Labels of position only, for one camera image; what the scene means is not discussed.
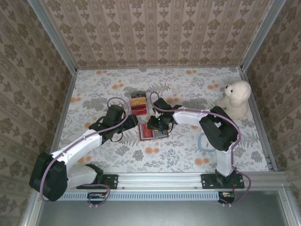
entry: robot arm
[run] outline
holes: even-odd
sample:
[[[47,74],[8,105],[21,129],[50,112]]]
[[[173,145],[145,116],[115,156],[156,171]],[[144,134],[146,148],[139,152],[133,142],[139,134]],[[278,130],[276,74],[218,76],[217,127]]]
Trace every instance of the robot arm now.
[[[159,98],[154,102],[154,105],[164,110],[182,108],[180,105],[176,105],[172,108],[162,98]],[[217,113],[230,119],[230,117],[218,106],[215,106],[210,112]],[[237,140],[238,132],[229,122],[202,112],[188,112],[185,111],[185,108],[183,111],[167,113],[157,111],[157,113],[160,114],[158,117],[151,116],[148,121],[148,129],[167,130],[170,123],[200,126],[210,144],[218,150],[216,152],[217,178],[223,180],[223,178],[227,178],[233,173],[234,169],[231,164],[231,146]]]
[[[77,187],[83,184],[99,184],[103,177],[103,171],[98,167],[87,164],[84,167],[72,167],[80,158],[89,151],[99,147],[107,140],[111,140],[115,133],[122,133],[138,124],[135,115],[129,115],[125,122],[111,130],[101,132],[101,130],[120,124],[124,109],[117,105],[111,105],[108,108],[106,116],[98,119],[89,129],[77,140],[51,154],[42,153],[38,156],[32,171],[29,185],[36,191],[40,190],[42,177],[47,166],[54,158],[60,156],[50,168],[44,182],[43,195],[50,201],[59,199],[67,189]]]

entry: blue cable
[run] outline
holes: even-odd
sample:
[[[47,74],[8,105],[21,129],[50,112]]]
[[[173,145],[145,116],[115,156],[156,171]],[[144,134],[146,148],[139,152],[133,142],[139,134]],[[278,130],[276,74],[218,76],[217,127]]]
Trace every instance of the blue cable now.
[[[201,146],[201,139],[202,139],[202,136],[205,136],[205,133],[201,133],[201,135],[199,135],[198,137],[198,147],[201,151],[203,152],[214,152],[215,151],[215,148],[213,149],[205,149],[205,148],[202,148]]]

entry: floral mat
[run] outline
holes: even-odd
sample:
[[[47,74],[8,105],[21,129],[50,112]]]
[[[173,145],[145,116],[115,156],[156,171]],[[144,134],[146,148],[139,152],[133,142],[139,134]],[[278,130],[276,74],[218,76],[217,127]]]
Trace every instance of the floral mat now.
[[[155,90],[171,106],[179,104],[187,108],[211,109],[214,101],[223,97],[224,87],[239,80],[237,68],[78,71],[59,148],[77,139],[91,123],[104,116],[110,97],[124,97],[128,101],[133,91],[143,90],[149,94]],[[147,122],[149,117],[139,116],[138,120]],[[236,123],[242,132],[242,141],[235,149],[237,168],[241,171],[268,171],[251,111],[246,120]],[[106,173],[214,171],[216,153],[200,151],[200,134],[200,127],[176,125],[168,138],[140,141],[138,127],[135,127],[124,132],[119,142],[107,141],[77,164],[91,162]],[[202,139],[202,146],[208,146],[204,142],[206,139]]]

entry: stuffed animal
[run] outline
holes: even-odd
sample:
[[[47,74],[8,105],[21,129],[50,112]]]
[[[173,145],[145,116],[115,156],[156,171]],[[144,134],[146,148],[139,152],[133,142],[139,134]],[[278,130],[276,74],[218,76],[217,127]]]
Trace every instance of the stuffed animal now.
[[[246,119],[247,100],[251,95],[251,86],[246,81],[238,81],[225,88],[226,97],[215,104],[224,109],[232,120]]]

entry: wall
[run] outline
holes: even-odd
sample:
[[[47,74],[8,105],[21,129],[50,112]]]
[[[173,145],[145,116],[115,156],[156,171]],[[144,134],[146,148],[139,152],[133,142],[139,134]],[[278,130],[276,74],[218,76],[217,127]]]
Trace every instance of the wall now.
[[[71,75],[26,0],[0,1],[0,225],[22,220]]]
[[[301,206],[301,1],[287,0],[247,74],[279,170]]]
[[[42,0],[77,67],[239,65],[272,0]]]

